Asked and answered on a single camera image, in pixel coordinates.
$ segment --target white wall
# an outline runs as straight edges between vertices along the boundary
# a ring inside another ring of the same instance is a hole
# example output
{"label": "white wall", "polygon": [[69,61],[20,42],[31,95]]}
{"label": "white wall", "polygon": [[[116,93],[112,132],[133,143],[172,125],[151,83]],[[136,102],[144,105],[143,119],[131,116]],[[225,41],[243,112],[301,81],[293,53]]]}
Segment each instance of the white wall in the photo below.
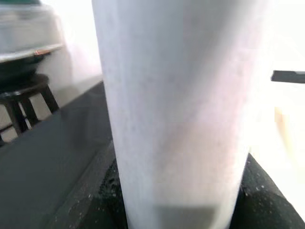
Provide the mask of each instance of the white wall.
{"label": "white wall", "polygon": [[[39,72],[50,76],[55,94],[71,87],[82,93],[88,88],[87,82],[93,84],[94,78],[102,74],[91,1],[42,2],[54,8],[62,27],[65,48],[43,62]],[[57,97],[60,104],[72,98]]]}
{"label": "white wall", "polygon": [[277,0],[274,69],[305,71],[305,1]]}

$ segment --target white cylinder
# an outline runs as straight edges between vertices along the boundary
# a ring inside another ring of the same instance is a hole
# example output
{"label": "white cylinder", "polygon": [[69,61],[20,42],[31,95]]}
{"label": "white cylinder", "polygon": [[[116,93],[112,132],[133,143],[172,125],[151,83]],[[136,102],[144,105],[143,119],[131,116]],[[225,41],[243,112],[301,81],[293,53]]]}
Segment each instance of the white cylinder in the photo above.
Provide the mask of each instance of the white cylinder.
{"label": "white cylinder", "polygon": [[229,226],[266,0],[94,0],[129,229]]}

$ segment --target table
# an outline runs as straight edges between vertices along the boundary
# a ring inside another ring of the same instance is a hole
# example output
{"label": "table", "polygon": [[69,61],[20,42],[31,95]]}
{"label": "table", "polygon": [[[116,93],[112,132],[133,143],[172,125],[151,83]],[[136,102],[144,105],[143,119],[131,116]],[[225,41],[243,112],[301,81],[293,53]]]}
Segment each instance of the table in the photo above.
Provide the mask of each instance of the table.
{"label": "table", "polygon": [[[103,83],[0,148],[0,187],[0,228],[127,228]],[[305,224],[249,156],[230,228]]]}

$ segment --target white paper towel roll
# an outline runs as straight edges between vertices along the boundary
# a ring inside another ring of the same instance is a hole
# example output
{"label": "white paper towel roll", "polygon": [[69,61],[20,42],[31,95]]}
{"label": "white paper towel roll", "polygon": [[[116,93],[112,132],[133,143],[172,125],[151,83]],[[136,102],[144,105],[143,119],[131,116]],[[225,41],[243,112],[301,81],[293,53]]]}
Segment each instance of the white paper towel roll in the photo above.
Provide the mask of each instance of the white paper towel roll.
{"label": "white paper towel roll", "polygon": [[228,227],[266,0],[94,0],[129,229]]}

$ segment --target black object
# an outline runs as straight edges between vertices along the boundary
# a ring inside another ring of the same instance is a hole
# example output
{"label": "black object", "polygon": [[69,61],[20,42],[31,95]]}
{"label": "black object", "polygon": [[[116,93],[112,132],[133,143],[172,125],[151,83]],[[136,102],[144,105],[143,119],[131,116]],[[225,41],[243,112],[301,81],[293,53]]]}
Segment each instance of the black object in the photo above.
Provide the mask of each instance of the black object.
{"label": "black object", "polygon": [[0,87],[32,77],[45,55],[25,57],[0,63]]}
{"label": "black object", "polygon": [[0,87],[0,104],[5,105],[12,120],[12,125],[18,135],[28,130],[19,103],[22,105],[31,126],[39,122],[30,101],[31,96],[40,93],[52,113],[59,109],[48,83],[49,78],[46,75],[34,74],[27,80],[17,81]]}
{"label": "black object", "polygon": [[305,83],[305,74],[292,71],[274,71],[271,81],[285,83]]}
{"label": "black object", "polygon": [[[103,84],[0,148],[0,186],[0,228],[126,229]],[[249,156],[230,229],[263,228],[305,224]]]}

